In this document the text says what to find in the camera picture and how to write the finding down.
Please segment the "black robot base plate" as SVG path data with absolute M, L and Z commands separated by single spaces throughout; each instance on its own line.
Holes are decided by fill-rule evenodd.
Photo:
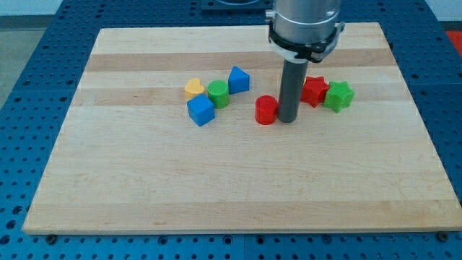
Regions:
M 273 0 L 200 0 L 202 10 L 270 9 Z

